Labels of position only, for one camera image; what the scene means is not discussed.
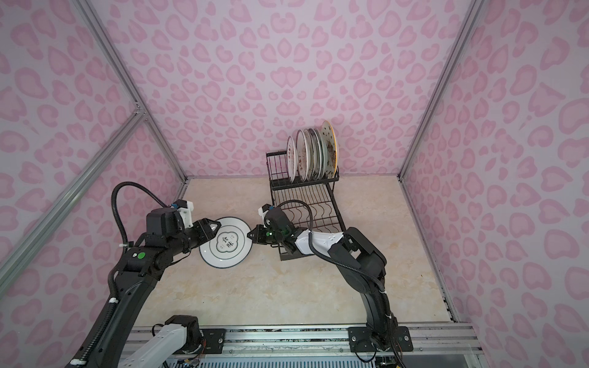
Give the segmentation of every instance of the plate on table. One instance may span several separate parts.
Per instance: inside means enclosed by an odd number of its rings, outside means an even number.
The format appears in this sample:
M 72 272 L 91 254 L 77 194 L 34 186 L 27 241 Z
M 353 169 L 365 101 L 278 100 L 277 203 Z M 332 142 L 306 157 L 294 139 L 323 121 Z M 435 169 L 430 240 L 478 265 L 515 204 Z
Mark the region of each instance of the plate on table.
M 319 175 L 317 178 L 323 179 L 323 176 L 325 175 L 325 167 L 327 166 L 327 147 L 321 138 L 319 130 L 317 128 L 314 128 L 313 130 L 315 131 L 317 143 L 319 145 Z
M 303 135 L 305 136 L 305 142 L 307 142 L 307 180 L 311 180 L 313 176 L 313 169 L 315 167 L 315 152 L 313 152 L 313 140 L 311 139 L 311 133 L 308 129 L 303 129 Z
M 309 129 L 309 135 L 311 136 L 311 142 L 313 146 L 313 172 L 311 179 L 319 179 L 319 170 L 321 166 L 321 148 L 319 147 L 319 137 L 315 133 L 315 129 Z
M 198 248 L 200 255 L 215 268 L 233 267 L 252 249 L 252 240 L 247 237 L 251 229 L 237 217 L 222 217 L 217 221 L 221 223 L 217 236 Z
M 310 157 L 309 157 L 309 142 L 302 130 L 296 134 L 296 154 L 297 154 L 297 169 L 301 181 L 307 180 L 307 172 L 309 171 Z
M 292 136 L 289 137 L 288 143 L 286 144 L 286 171 L 288 171 L 290 182 L 292 183 L 296 178 L 296 147 L 295 140 Z
M 327 167 L 325 175 L 327 178 L 333 178 L 337 170 L 337 142 L 333 127 L 327 120 L 321 126 L 321 137 L 327 146 Z

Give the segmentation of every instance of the black mounting plate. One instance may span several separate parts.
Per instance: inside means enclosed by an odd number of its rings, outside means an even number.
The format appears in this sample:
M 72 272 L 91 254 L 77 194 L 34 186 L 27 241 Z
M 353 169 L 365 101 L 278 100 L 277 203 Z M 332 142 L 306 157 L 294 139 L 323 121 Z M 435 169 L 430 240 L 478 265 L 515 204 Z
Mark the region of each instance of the black mounting plate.
M 223 352 L 225 331 L 225 329 L 202 329 L 203 338 L 207 341 L 204 354 L 221 354 Z
M 368 327 L 348 327 L 348 341 L 350 343 L 350 351 L 352 353 L 373 353 L 374 347 L 370 341 L 371 334 L 372 329 Z M 393 334 L 393 338 L 399 343 L 401 351 L 413 351 L 413 343 L 411 342 L 411 335 L 409 335 L 409 329 L 407 327 L 397 327 L 395 333 Z

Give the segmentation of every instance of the stacked plate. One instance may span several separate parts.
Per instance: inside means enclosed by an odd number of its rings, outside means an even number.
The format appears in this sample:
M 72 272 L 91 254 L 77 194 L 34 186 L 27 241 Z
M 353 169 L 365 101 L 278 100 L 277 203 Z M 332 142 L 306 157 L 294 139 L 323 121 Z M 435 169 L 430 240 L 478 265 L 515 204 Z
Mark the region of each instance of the stacked plate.
M 308 128 L 289 137 L 286 146 L 286 163 L 290 181 L 333 178 L 337 171 L 337 142 L 329 121 L 320 129 Z

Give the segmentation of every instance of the plate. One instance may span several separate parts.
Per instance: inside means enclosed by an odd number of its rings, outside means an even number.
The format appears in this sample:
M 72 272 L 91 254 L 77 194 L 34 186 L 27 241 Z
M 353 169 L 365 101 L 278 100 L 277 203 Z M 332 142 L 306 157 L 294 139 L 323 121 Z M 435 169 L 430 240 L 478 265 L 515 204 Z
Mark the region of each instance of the plate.
M 313 169 L 315 167 L 315 152 L 313 152 L 313 140 L 311 139 L 311 133 L 308 129 L 303 130 L 305 136 L 305 143 L 307 144 L 307 180 L 311 180 L 313 177 Z
M 252 240 L 247 237 L 251 229 L 237 217 L 222 217 L 217 221 L 221 223 L 217 236 L 198 248 L 200 255 L 215 268 L 233 267 L 252 249 Z
M 289 179 L 292 183 L 296 178 L 296 147 L 293 137 L 289 137 L 286 144 L 286 169 L 289 172 Z
M 324 121 L 321 126 L 321 137 L 327 146 L 327 166 L 325 175 L 327 178 L 333 178 L 337 170 L 337 142 L 335 133 L 329 121 Z
M 311 135 L 311 142 L 313 145 L 313 174 L 311 179 L 317 180 L 319 179 L 319 171 L 321 168 L 321 147 L 319 147 L 319 137 L 317 133 L 315 133 L 315 129 L 309 129 L 309 134 Z
M 317 143 L 319 144 L 319 179 L 322 179 L 325 175 L 325 167 L 327 166 L 327 147 L 321 138 L 321 133 L 318 129 L 314 128 L 315 134 L 317 135 Z
M 296 134 L 296 153 L 297 153 L 297 168 L 301 181 L 307 180 L 307 172 L 309 170 L 309 142 L 305 138 L 302 130 Z

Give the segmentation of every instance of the wall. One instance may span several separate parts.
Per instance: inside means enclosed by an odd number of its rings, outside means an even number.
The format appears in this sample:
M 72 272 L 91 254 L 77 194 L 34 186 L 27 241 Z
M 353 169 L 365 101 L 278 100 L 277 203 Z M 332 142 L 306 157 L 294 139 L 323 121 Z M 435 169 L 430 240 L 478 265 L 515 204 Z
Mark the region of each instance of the wall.
M 325 119 L 343 173 L 397 173 L 469 3 L 94 6 L 187 173 L 246 175 Z
M 589 364 L 589 3 L 492 1 L 407 181 L 492 367 Z
M 0 366 L 63 367 L 84 341 L 108 296 L 106 277 L 120 257 L 110 194 L 136 181 L 165 203 L 180 182 L 141 125 L 0 301 Z M 118 195 L 130 240 L 145 231 L 157 203 L 126 187 Z
M 130 115 L 67 0 L 0 5 L 0 264 Z

